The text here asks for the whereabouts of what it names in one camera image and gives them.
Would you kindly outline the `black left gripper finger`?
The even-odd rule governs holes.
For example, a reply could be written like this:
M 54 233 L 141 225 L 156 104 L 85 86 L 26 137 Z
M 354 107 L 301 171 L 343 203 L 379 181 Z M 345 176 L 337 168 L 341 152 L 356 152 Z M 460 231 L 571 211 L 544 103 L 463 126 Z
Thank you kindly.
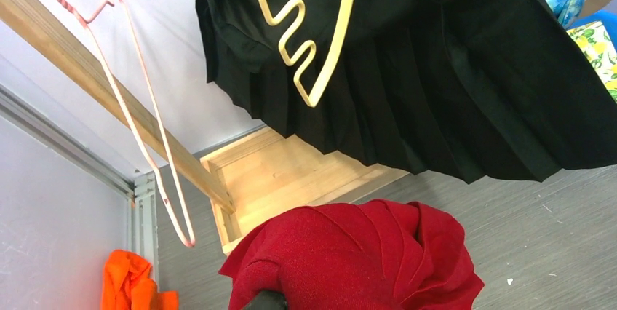
M 242 310 L 288 310 L 288 303 L 282 293 L 261 290 Z

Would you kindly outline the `red pleated skirt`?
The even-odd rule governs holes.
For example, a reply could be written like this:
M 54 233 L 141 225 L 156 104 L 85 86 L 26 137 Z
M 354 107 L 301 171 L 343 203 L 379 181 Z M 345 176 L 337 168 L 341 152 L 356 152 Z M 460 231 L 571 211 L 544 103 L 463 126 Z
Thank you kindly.
M 484 284 L 450 214 L 376 199 L 291 209 L 229 254 L 230 309 L 263 290 L 289 309 L 471 309 Z

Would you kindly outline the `cream plastic hanger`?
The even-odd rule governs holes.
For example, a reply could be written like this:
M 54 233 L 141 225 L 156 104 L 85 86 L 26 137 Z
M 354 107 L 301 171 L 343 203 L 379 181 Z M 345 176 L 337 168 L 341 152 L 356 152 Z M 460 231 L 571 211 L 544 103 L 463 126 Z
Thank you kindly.
M 354 0 L 256 0 L 303 102 L 316 107 L 338 64 Z

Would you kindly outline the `black skirt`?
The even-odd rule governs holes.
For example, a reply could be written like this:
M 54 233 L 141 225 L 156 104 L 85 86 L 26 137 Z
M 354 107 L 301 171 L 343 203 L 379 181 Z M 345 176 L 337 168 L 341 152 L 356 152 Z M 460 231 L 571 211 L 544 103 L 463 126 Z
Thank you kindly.
M 196 0 L 207 78 L 323 154 L 471 183 L 616 163 L 616 102 L 545 0 L 354 0 L 314 107 L 258 0 Z

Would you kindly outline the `lemon print skirt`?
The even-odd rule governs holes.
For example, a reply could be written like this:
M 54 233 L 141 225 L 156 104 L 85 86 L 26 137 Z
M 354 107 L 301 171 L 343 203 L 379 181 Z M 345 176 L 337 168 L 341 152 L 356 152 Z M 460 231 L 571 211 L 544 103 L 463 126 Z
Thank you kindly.
M 616 48 L 607 28 L 594 21 L 566 30 L 599 76 L 612 99 L 616 100 Z

